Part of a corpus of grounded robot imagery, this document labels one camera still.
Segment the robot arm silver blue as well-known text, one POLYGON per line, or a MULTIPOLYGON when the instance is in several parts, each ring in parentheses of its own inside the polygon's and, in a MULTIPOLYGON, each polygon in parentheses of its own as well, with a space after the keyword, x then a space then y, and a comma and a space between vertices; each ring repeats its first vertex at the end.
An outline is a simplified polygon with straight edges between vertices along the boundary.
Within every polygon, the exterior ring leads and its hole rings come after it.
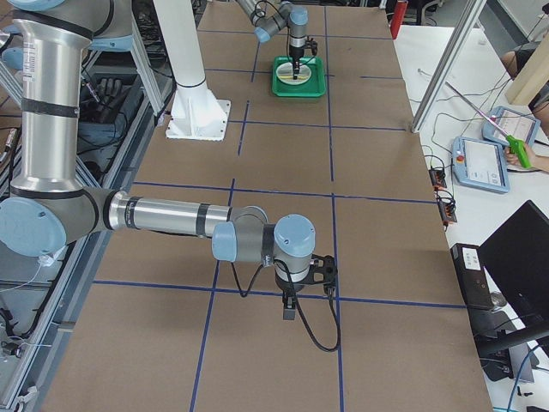
POLYGON ((311 48, 307 36, 308 11, 305 7, 282 1, 279 6, 270 1, 237 0, 254 27, 260 43, 266 43, 283 29, 288 32, 287 56, 292 65, 292 79, 297 80, 301 58, 311 48))
POLYGON ((219 261, 273 267, 284 316, 303 313, 298 292, 314 280, 315 229, 302 215, 270 224, 262 209, 131 197, 75 176, 83 52, 95 40, 131 39, 128 1, 15 1, 23 38, 22 163, 1 204, 1 240, 38 257, 122 228, 211 240, 219 261))

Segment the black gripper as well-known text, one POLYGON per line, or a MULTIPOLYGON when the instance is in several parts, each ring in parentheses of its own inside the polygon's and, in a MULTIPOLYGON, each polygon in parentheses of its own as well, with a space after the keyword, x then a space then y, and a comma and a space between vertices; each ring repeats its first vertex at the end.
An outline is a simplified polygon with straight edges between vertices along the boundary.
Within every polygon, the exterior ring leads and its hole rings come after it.
POLYGON ((299 62, 304 56, 304 48, 290 45, 288 46, 288 56, 292 61, 293 80, 297 80, 299 77, 299 62))
POLYGON ((298 292, 303 290, 307 284, 305 282, 290 283, 279 275, 275 276, 275 283, 282 292, 283 319, 293 321, 296 316, 296 298, 298 292))

